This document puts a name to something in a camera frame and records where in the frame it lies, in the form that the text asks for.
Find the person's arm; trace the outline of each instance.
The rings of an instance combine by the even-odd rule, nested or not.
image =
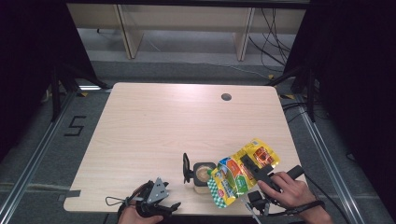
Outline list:
[[[293,180],[285,172],[274,174],[272,177],[282,190],[278,192],[270,188],[262,181],[258,181],[260,189],[271,198],[276,199],[282,206],[297,207],[303,204],[312,203],[316,200],[315,196],[309,190],[303,181]],[[316,206],[303,211],[298,217],[302,218],[306,223],[332,223],[332,218],[321,206]]]
[[[155,224],[162,220],[162,216],[141,217],[134,208],[134,205],[130,205],[122,211],[118,224]]]

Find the colorful snack package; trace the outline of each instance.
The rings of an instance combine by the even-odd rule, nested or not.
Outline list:
[[[218,207],[230,205],[256,185],[257,180],[241,161],[247,154],[260,169],[267,165],[274,168],[279,164],[279,157],[275,152],[258,138],[254,138],[232,156],[219,161],[207,182]]]

